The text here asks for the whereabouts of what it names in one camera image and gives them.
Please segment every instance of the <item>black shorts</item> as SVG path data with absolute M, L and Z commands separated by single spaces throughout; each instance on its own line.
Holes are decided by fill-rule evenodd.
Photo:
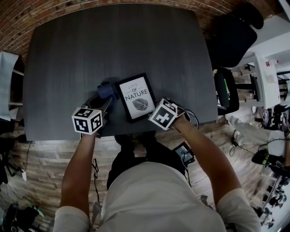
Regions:
M 14 139 L 0 138 L 0 154 L 10 151 L 14 147 Z
M 14 131 L 14 121 L 7 121 L 0 118 L 0 135 Z

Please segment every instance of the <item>brick wall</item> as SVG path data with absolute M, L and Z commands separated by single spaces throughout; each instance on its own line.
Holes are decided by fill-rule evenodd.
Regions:
M 203 31 L 215 17 L 231 12 L 243 0 L 2 0 L 0 2 L 0 51 L 25 61 L 35 27 L 59 16 L 86 8 L 117 3 L 151 3 L 193 10 Z M 280 11 L 275 0 L 249 0 L 264 16 Z

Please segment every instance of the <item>red brick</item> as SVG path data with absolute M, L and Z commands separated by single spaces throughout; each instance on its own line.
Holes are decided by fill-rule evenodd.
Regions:
M 94 2 L 88 2 L 88 3 L 84 3 L 82 4 L 82 8 L 90 8 L 90 7 L 94 7 L 97 5 L 97 2 L 94 1 Z
M 26 7 L 26 6 L 32 5 L 34 2 L 36 2 L 36 0 L 26 0 L 23 3 L 23 6 Z
M 57 11 L 57 12 L 54 12 L 54 16 L 55 17 L 59 17 L 59 16 L 61 16 L 61 15 L 64 15 L 65 14 L 65 11 L 64 10 L 59 10 L 59 11 Z
M 172 6 L 182 8 L 182 9 L 188 9 L 190 7 L 188 4 L 184 4 L 181 2 L 174 2 Z
M 44 10 L 44 9 L 47 9 L 49 7 L 52 7 L 53 5 L 56 5 L 59 3 L 59 0 L 53 0 L 53 1 L 50 1 L 44 5 L 41 6 L 41 8 Z
M 49 8 L 49 9 L 47 9 L 45 11 L 42 11 L 41 13 L 37 14 L 36 18 L 37 19 L 41 19 L 41 18 L 44 18 L 44 17 L 46 17 L 46 16 L 48 16 L 48 15 L 50 15 L 52 13 L 53 13 L 53 9 Z
M 17 0 L 7 0 L 5 3 L 3 1 L 3 6 L 0 8 L 0 15 L 2 15 L 5 11 L 9 9 L 10 6 L 12 6 Z
M 22 23 L 17 29 L 18 30 L 23 30 L 26 27 L 28 27 L 30 24 L 32 24 L 33 22 L 35 22 L 37 20 L 36 16 L 30 18 L 29 20 L 25 21 L 24 23 Z
M 39 23 L 38 22 L 34 22 L 34 23 L 30 24 L 28 27 L 26 27 L 26 30 L 30 31 L 30 30 L 38 27 L 38 26 L 39 26 Z
M 14 25 L 11 25 L 8 30 L 6 31 L 7 34 L 9 34 L 10 32 L 14 31 L 15 30 L 15 26 Z
M 204 4 L 209 4 L 211 0 L 199 0 L 198 2 L 204 3 Z
M 30 44 L 30 40 L 29 40 L 29 41 L 26 41 L 26 42 L 23 44 L 23 47 L 25 47 L 25 46 L 29 46 L 29 44 Z
M 47 2 L 47 0 L 38 0 L 37 2 L 35 2 L 35 3 L 33 3 L 33 8 L 35 9 L 35 8 L 37 8 L 37 7 L 39 7 L 39 6 L 41 6 L 41 5 L 43 5 L 43 4 L 45 4 Z
M 72 5 L 68 8 L 65 9 L 65 12 L 72 12 L 72 11 L 75 11 L 75 10 L 78 10 L 81 8 L 81 5 L 80 4 L 77 4 L 77 5 Z
M 54 16 L 53 14 L 49 14 L 49 15 L 47 15 L 46 17 L 44 17 L 44 18 L 38 20 L 37 23 L 38 23 L 39 25 L 41 25 L 41 24 L 44 24 L 44 23 L 50 21 L 51 19 L 53 19 L 53 18 L 55 18 L 55 17 L 56 17 L 56 16 Z
M 25 21 L 27 21 L 27 20 L 29 20 L 30 19 L 30 15 L 29 14 L 26 14 L 26 15 L 24 15 L 20 20 L 19 20 L 19 22 L 20 23 L 23 23 L 23 22 L 25 22 Z
M 36 8 L 35 10 L 31 11 L 30 14 L 32 16 L 39 14 L 42 11 L 41 7 Z
M 136 0 L 121 0 L 120 2 L 121 3 L 134 3 L 134 2 L 136 2 Z
M 162 5 L 173 5 L 173 1 L 171 1 L 171 0 L 160 0 L 160 4 L 162 4 Z
M 33 7 L 30 5 L 28 7 L 26 7 L 21 13 L 20 13 L 20 16 L 23 17 L 23 15 L 26 15 L 28 14 L 30 11 L 33 10 Z
M 11 13 L 10 13 L 10 16 L 12 18 L 14 18 L 15 20 L 18 20 L 19 19 L 19 16 L 18 14 L 23 10 L 23 6 L 18 6 L 17 8 L 15 8 Z
M 227 2 L 225 0 L 223 0 L 223 1 L 220 1 L 220 0 L 212 0 L 212 1 L 219 3 L 219 4 L 223 5 L 224 7 L 227 7 L 230 10 L 234 10 L 237 7 L 237 4 L 236 3 Z
M 231 12 L 230 9 L 228 9 L 227 7 L 225 7 L 225 6 L 221 5 L 221 4 L 218 4 L 216 2 L 210 2 L 209 5 L 212 6 L 213 8 L 215 8 L 215 9 L 221 10 L 221 11 L 223 11 L 225 13 L 230 13 Z
M 192 5 L 192 0 L 179 0 L 179 2 L 182 2 L 182 3 L 186 3 L 186 4 L 190 4 Z
M 4 44 L 5 47 L 7 47 L 12 41 L 14 41 L 13 36 L 15 35 L 15 32 L 10 32 L 2 41 L 1 43 Z
M 10 22 L 8 22 L 2 29 L 1 29 L 1 31 L 3 32 L 3 33 L 5 33 L 7 30 L 8 30 L 8 28 L 9 27 L 11 27 L 11 23 Z
M 29 46 L 23 48 L 21 51 L 19 51 L 18 54 L 19 54 L 20 56 L 22 56 L 22 55 L 24 55 L 24 54 L 27 54 L 27 52 L 28 52 L 28 47 L 29 47 Z
M 32 36 L 32 35 L 29 35 L 28 37 L 26 37 L 25 39 L 23 39 L 23 40 L 21 41 L 22 45 L 25 44 L 27 41 L 30 41 L 30 40 L 31 40 L 31 36 Z
M 97 5 L 107 5 L 109 0 L 99 0 L 97 1 Z

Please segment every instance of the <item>cable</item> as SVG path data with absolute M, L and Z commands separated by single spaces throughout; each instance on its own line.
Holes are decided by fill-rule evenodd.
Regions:
M 23 172 L 25 172 L 26 171 L 26 168 L 27 168 L 28 153 L 29 153 L 30 145 L 31 145 L 31 141 L 29 141 L 29 146 L 28 146 L 27 153 L 26 153 L 26 164 L 25 164 L 25 168 L 24 168 Z
M 196 126 L 199 129 L 199 121 L 198 121 L 198 118 L 196 117 L 196 115 L 191 110 L 189 110 L 189 109 L 182 109 L 181 107 L 179 107 L 179 108 L 182 110 L 182 112 L 179 115 L 177 115 L 177 118 L 179 118 L 180 116 L 182 116 L 185 113 L 190 114 L 195 119 Z
M 239 154 L 239 156 L 237 157 L 237 159 L 235 160 L 235 162 L 233 162 L 232 166 L 233 166 L 233 165 L 237 162 L 237 160 L 240 158 L 240 155 L 241 155 L 242 151 L 243 151 L 243 150 L 246 150 L 246 149 L 244 149 L 244 146 L 241 147 L 240 154 Z
M 237 157 L 237 159 L 235 160 L 235 162 L 233 162 L 233 164 L 232 164 L 232 166 L 237 162 L 237 160 L 240 158 L 240 155 L 241 155 L 241 153 L 242 153 L 242 150 L 246 150 L 246 149 L 244 149 L 244 146 L 243 147 L 241 147 L 241 151 L 240 151 L 240 154 L 239 154 L 239 156 Z M 204 179 L 206 179 L 208 176 L 205 176 L 204 178 L 202 178 L 201 180 L 199 180 L 199 181 L 197 181 L 197 182 L 195 182 L 195 183 L 190 183 L 191 185 L 194 185 L 194 184 L 197 184 L 197 183 L 199 183 L 199 182 L 201 182 L 201 181 L 203 181 Z
M 253 155 L 255 155 L 255 153 L 253 153 L 253 152 L 251 152 L 251 151 L 249 151 L 249 150 L 247 150 L 247 149 L 245 149 L 245 148 L 241 147 L 240 145 L 238 145 L 238 147 L 240 147 L 240 148 L 242 148 L 242 149 L 246 150 L 247 152 L 250 152 L 250 153 L 252 153 Z
M 100 197 L 99 197 L 99 192 L 98 192 L 97 183 L 96 183 L 96 180 L 98 179 L 99 167 L 97 164 L 97 160 L 95 158 L 93 159 L 92 167 L 94 168 L 94 184 L 95 184 L 95 189 L 96 189 L 96 193 L 98 197 L 98 203 L 100 203 Z
M 185 168 L 185 170 L 186 170 L 186 172 L 187 172 L 187 176 L 188 176 L 188 184 L 189 184 L 190 187 L 191 187 L 190 177 L 189 177 L 189 170 L 187 169 L 187 167 L 186 167 L 185 164 L 184 164 L 185 155 L 182 154 L 182 155 L 180 156 L 180 159 L 181 159 L 181 163 L 183 164 L 183 166 L 184 166 L 184 168 Z
M 290 140 L 290 139 L 273 139 L 273 140 L 270 140 L 269 142 L 260 145 L 259 148 L 258 148 L 258 151 L 260 150 L 260 148 L 261 148 L 262 146 L 266 146 L 266 145 L 268 145 L 269 143 L 274 142 L 274 141 L 277 141 L 277 140 L 288 141 L 288 140 Z
M 234 145 L 232 146 L 232 148 L 230 149 L 230 152 L 229 152 L 229 154 L 230 154 L 230 156 L 231 156 L 231 157 L 233 157 L 233 156 L 234 156 L 234 154 L 232 154 L 232 155 L 231 155 L 231 151 L 232 151 L 233 149 L 234 149 L 234 154 L 235 154 L 235 152 L 236 152 L 236 148 L 235 148 L 235 146 L 234 146 Z

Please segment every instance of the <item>shoulder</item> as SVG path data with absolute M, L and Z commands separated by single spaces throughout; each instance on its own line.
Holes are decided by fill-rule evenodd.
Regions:
M 227 193 L 218 203 L 217 212 L 226 225 L 235 225 L 237 232 L 260 232 L 260 220 L 241 188 Z
M 87 232 L 90 226 L 90 219 L 82 210 L 64 206 L 55 213 L 53 232 Z

